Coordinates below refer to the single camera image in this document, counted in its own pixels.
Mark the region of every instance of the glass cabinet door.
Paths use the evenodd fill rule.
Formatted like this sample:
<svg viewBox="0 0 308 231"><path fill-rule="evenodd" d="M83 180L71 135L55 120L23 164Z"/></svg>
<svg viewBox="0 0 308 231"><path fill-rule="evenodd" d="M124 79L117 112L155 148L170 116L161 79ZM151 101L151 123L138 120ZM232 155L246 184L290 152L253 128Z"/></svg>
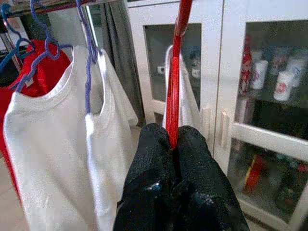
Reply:
<svg viewBox="0 0 308 231"><path fill-rule="evenodd" d="M307 3L260 2L225 2L214 158L246 214L297 230L308 215Z"/></svg>
<svg viewBox="0 0 308 231"><path fill-rule="evenodd" d="M128 3L143 107L147 123L161 123L166 106L166 52L173 43L179 1ZM214 148L222 0L193 1L181 55L202 117L202 131Z"/></svg>

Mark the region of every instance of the blue hanger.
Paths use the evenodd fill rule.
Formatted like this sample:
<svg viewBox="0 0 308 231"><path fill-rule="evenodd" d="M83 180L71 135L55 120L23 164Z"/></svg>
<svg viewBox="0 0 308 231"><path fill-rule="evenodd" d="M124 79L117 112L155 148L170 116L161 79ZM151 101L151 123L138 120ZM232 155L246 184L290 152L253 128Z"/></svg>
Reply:
<svg viewBox="0 0 308 231"><path fill-rule="evenodd" d="M45 59L46 57L49 57L51 58L52 60L56 60L60 57L60 54L61 54L61 49L63 48L71 48L73 49L73 46L71 44L64 44L64 45L59 45L58 41L55 40L52 36L51 36L51 33L50 31L48 30L48 26L44 23L42 23L38 17L37 17L37 14L35 12L35 9L34 9L34 3L37 3L39 6L42 6L44 7L40 2L39 0L31 0L30 2L30 8L31 8L31 14L32 14L32 17L33 19L35 20L35 22L43 28L45 34L46 34L46 39L45 39L45 52L43 52L42 54L40 54L34 61L33 63L31 64L31 71L28 75L24 76L20 82L17 84L17 87L16 87L16 92L21 92L24 84L26 81L29 81L33 75L35 74L36 72L36 68L37 68L37 65L40 63L40 61L42 61L43 59ZM53 55L50 50L49 50L49 44L50 43L53 43L54 45L56 45L57 47L57 53L55 55Z"/></svg>
<svg viewBox="0 0 308 231"><path fill-rule="evenodd" d="M23 38L21 37L20 33L18 31L16 31L8 22L8 18L7 18L7 15L11 14L9 12L9 8L11 6L9 4L2 4L1 5L1 14L2 14L2 18L6 24L6 26L14 33L14 34L17 34L19 39L18 41L16 42L15 44L15 48L2 60L2 62L0 63L0 72L3 71L4 67L6 66L6 64L10 61L10 59L13 57L13 55L17 55L18 58L20 59L23 59L25 57L27 57L28 55L32 54L35 50L35 47L34 47L34 44L33 42L29 41L28 39L26 38ZM27 52L23 55L20 54L20 51L19 51L19 46L20 46L20 43L21 42L27 42L31 47L32 47L32 50L30 52Z"/></svg>
<svg viewBox="0 0 308 231"><path fill-rule="evenodd" d="M87 59L87 81L85 86L85 106L86 106L86 114L91 112L91 106L90 106L90 91L91 91L91 64L96 64L97 61L97 48L94 45L94 42L91 37L90 29L88 24L86 23L86 20L83 16L80 0L76 0L76 6L78 9L78 13L80 15L81 22L85 28L86 36L87 36L87 45L89 50L89 56Z"/></svg>

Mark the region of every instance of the red bottle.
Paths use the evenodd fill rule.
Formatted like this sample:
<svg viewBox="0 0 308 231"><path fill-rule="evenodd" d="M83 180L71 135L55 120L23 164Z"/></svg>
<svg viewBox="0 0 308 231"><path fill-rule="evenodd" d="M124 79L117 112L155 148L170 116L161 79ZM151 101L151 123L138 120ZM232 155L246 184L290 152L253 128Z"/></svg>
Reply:
<svg viewBox="0 0 308 231"><path fill-rule="evenodd" d="M240 85L239 85L240 94L246 94L248 91L251 64L252 63L251 63L251 52L250 52L250 36L246 35L243 61L242 61L241 78L240 78Z"/></svg>

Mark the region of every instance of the clothes hanger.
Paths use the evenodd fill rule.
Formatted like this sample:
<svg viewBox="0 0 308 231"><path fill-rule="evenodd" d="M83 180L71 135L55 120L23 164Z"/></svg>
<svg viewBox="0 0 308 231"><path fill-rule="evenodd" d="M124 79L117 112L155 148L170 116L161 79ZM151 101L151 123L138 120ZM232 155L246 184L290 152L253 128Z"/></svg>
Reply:
<svg viewBox="0 0 308 231"><path fill-rule="evenodd" d="M91 64L96 64L97 62L97 55L98 52L100 52L97 47L95 46L91 33L90 33L90 29L89 29L89 25L87 24L84 16L83 16L83 12L81 9L81 4L80 4L80 0L76 0L76 7L78 10L78 14L80 17L80 20L84 26L85 32L86 32L86 37L87 37L87 47L89 50L89 56L87 59L87 81L86 81L86 86L85 86L85 107L86 107L86 114L89 114L91 112L91 105L90 105L90 91L91 91Z"/></svg>
<svg viewBox="0 0 308 231"><path fill-rule="evenodd" d="M185 34L193 0L181 0L179 14L175 22L173 50L170 61L169 82L167 93L166 130L169 134L171 148L178 142L179 126L179 91L180 91L180 49Z"/></svg>
<svg viewBox="0 0 308 231"><path fill-rule="evenodd" d="M27 57L28 55L32 54L35 50L35 46L34 46L34 43L29 41L28 39L26 38L23 38L21 37L21 34L19 33L19 31L16 31L11 25L10 23L8 22L8 18L7 16L10 15L10 5L5 3L5 4L2 4L1 5L1 15L2 15L2 18L6 24L6 26L14 33L16 34L19 39L17 40L16 44L15 44L15 48L2 60L2 62L0 63L0 72L3 71L4 67L7 65L7 63L10 61L10 59L13 57L13 55L17 55L18 58L20 59L24 59L25 57ZM20 54L20 50L19 50L19 46L20 46L20 43L21 42L26 42L28 43L31 47L32 47L32 50L25 53L25 54Z"/></svg>
<svg viewBox="0 0 308 231"><path fill-rule="evenodd" d="M31 0L30 1L30 9L31 9L31 14L32 14L32 17L34 19L34 21L44 30L45 34L46 34L46 39L45 39L45 52L43 52L42 54L40 54L34 61L33 63L31 64L31 71L28 75L24 76L20 82L17 84L17 87L16 87L16 92L21 92L24 84L26 81L29 81L33 75L35 74L36 72L36 68L37 68L37 65L40 63L40 61L42 61L44 58L46 57L49 57L51 58L52 60L57 60L59 57L60 57L60 54L61 54L61 49L63 48L71 48L73 49L73 46L71 44L63 44L63 45L59 45L58 41L55 40L52 36L51 36L51 33L48 29L48 26L44 23L42 23L39 19L38 19L38 16L35 12L35 9L34 9L34 4L37 3L39 6L45 8L45 6L43 6L41 3L40 3L40 0ZM55 55L53 55L50 50L49 50L49 44L50 43L53 43L54 45L56 45L57 47L57 53Z"/></svg>

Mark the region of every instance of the gray curtain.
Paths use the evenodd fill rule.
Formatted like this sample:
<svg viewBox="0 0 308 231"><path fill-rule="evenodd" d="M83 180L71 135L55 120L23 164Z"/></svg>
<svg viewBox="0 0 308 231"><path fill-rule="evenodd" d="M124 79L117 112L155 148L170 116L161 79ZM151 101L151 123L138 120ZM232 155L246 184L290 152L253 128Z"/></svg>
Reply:
<svg viewBox="0 0 308 231"><path fill-rule="evenodd" d="M145 123L128 12L123 0L100 4L103 47L138 116Z"/></svg>

